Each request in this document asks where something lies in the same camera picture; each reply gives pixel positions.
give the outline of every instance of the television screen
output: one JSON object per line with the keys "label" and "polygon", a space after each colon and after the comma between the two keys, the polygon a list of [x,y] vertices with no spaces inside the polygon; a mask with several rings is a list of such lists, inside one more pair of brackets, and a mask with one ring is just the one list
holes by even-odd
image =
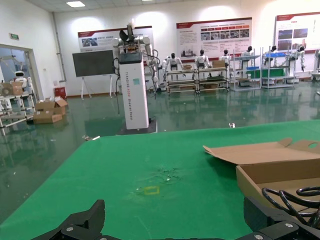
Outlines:
{"label": "television screen", "polygon": [[114,74],[112,50],[74,53],[73,63],[77,77]]}

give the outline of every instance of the wall poster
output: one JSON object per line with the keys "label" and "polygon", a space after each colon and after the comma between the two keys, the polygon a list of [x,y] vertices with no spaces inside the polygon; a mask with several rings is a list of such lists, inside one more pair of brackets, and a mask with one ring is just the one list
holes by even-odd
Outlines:
{"label": "wall poster", "polygon": [[[111,41],[112,39],[120,38],[119,32],[121,30],[124,30],[127,34],[126,28],[78,32],[80,51],[83,53],[112,50],[113,46],[111,45]],[[133,30],[133,34],[136,37],[148,36],[151,40],[151,44],[154,44],[152,26],[138,26]]]}
{"label": "wall poster", "polygon": [[240,54],[248,49],[252,41],[252,17],[182,22],[176,24],[177,57],[190,61],[205,51],[209,59],[215,59],[228,49]]}
{"label": "wall poster", "polygon": [[306,51],[320,49],[320,12],[279,15],[275,23],[274,44],[279,52],[304,46]]}

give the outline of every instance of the screw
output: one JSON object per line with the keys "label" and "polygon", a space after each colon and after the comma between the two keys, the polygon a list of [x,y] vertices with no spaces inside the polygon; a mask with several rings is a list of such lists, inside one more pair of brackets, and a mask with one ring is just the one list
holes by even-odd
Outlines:
{"label": "screw", "polygon": [[258,240],[262,240],[262,239],[264,239],[262,236],[260,236],[260,235],[254,235],[254,237],[256,238],[256,239],[258,239]]}

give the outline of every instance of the green epoxy floor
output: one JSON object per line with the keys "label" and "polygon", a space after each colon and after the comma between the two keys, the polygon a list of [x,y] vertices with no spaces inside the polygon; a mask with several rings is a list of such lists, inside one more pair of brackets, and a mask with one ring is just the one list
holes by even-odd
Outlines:
{"label": "green epoxy floor", "polygon": [[[149,116],[157,118],[159,132],[229,128],[229,123],[237,128],[320,119],[320,96],[315,94],[318,88],[306,82],[296,89],[220,91],[200,97],[162,93],[156,100],[148,99]],[[29,126],[22,123],[0,137],[0,223],[84,142],[83,135],[112,136],[124,123],[121,97],[120,115],[115,98],[71,98],[68,103],[63,121]]]}

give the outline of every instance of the ceiling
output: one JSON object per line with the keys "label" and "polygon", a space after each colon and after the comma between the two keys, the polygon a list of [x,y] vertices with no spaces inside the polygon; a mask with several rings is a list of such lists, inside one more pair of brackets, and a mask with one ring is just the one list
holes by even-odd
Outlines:
{"label": "ceiling", "polygon": [[[163,3],[175,3],[191,0],[27,0],[28,2],[44,9],[49,12],[69,12],[69,11],[83,11],[94,10],[101,8],[117,8],[125,6],[137,6],[148,4],[163,4]],[[85,4],[84,7],[70,7],[66,2],[81,1]]]}

